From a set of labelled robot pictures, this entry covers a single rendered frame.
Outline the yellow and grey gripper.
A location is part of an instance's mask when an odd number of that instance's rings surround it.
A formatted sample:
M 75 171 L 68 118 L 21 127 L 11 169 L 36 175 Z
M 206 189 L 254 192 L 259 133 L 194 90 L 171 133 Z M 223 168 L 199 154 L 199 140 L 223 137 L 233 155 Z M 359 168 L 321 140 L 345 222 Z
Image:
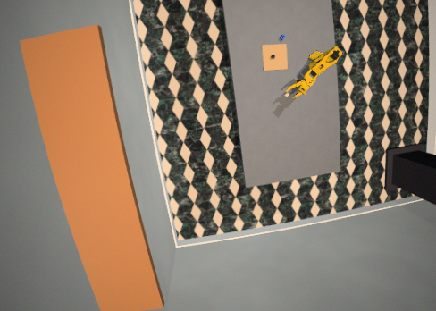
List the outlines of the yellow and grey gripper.
M 302 80 L 302 79 L 299 79 L 293 85 L 288 87 L 286 92 L 289 91 L 290 89 L 292 89 L 294 87 L 298 87 L 298 86 L 299 86 L 299 92 L 294 97 L 297 97 L 297 96 L 299 96 L 301 94 L 305 94 L 306 91 L 309 89 L 309 86 L 306 84 L 306 82 L 304 80 Z

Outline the orange mat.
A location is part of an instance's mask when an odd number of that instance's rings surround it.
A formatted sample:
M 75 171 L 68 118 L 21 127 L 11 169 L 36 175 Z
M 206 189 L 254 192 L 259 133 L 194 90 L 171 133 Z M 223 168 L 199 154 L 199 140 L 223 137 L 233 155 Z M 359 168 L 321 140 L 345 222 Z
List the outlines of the orange mat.
M 264 71 L 287 70 L 287 45 L 262 45 Z M 271 59 L 275 55 L 275 59 Z

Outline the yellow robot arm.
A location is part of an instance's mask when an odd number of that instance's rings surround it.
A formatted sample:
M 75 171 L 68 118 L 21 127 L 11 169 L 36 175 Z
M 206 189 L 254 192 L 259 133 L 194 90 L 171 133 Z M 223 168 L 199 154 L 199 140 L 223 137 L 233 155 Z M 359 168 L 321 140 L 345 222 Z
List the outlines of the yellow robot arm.
M 315 51 L 314 53 L 309 55 L 309 58 L 313 61 L 309 64 L 310 69 L 304 75 L 304 81 L 306 82 L 306 84 L 311 87 L 314 84 L 316 77 L 328 67 L 334 65 L 341 55 L 342 52 L 336 46 L 324 53 Z M 314 77 L 312 78 L 309 73 Z

